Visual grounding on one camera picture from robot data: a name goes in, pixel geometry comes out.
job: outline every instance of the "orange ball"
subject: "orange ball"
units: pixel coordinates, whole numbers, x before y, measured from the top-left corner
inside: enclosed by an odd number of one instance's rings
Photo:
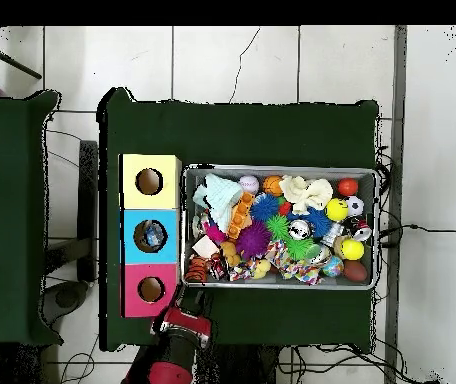
[[[281,177],[277,175],[271,175],[264,180],[263,188],[264,192],[272,194],[275,197],[281,196],[283,190],[280,187]]]

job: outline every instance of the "metal tray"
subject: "metal tray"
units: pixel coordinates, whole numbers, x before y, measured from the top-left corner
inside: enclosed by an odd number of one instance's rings
[[[213,173],[219,177],[238,181],[243,175],[254,175],[260,182],[269,175],[302,176],[305,179],[327,179],[333,187],[342,178],[358,180],[358,197],[365,206],[364,216],[372,228],[372,236],[365,242],[365,253],[361,262],[368,271],[367,281],[353,283],[343,276],[336,278],[322,277],[321,282],[307,285],[296,278],[285,280],[281,275],[268,273],[258,280],[218,281],[208,276],[206,283],[189,283],[184,275],[189,265],[189,257],[194,253],[191,249],[193,236],[191,223],[194,215],[202,210],[196,205],[192,196],[196,187],[204,182],[207,174]],[[302,289],[302,290],[369,290],[377,283],[377,237],[379,234],[379,174],[372,169],[363,168],[304,168],[304,167],[274,167],[274,166],[249,166],[249,165],[188,165],[182,170],[181,177],[181,242],[180,242],[180,279],[183,284],[190,287],[225,287],[225,288],[252,288],[252,289]]]

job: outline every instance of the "baseball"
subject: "baseball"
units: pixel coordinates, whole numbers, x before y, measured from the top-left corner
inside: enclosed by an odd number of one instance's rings
[[[258,193],[258,189],[260,188],[260,183],[255,177],[253,177],[253,175],[244,175],[239,180],[239,184],[244,191],[247,191],[251,194]]]

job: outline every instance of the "dark green tablecloth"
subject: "dark green tablecloth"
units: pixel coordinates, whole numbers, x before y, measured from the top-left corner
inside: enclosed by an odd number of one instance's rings
[[[135,102],[111,90],[99,105],[101,248],[107,258],[102,299],[103,347],[150,344],[150,320],[119,311],[117,158],[122,153],[172,154],[182,164],[374,168],[374,101],[356,105],[198,105]],[[354,343],[370,347],[370,291],[210,289],[215,342],[225,344]]]
[[[44,122],[54,91],[0,99],[0,342],[59,343],[38,312],[44,270]]]

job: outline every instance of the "pink box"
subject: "pink box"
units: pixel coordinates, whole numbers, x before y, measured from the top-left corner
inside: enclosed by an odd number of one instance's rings
[[[143,279],[155,277],[164,286],[164,294],[155,302],[147,302],[139,294]],[[125,307],[121,314],[126,318],[155,317],[169,306],[178,281],[177,264],[125,265],[125,281],[122,281]]]

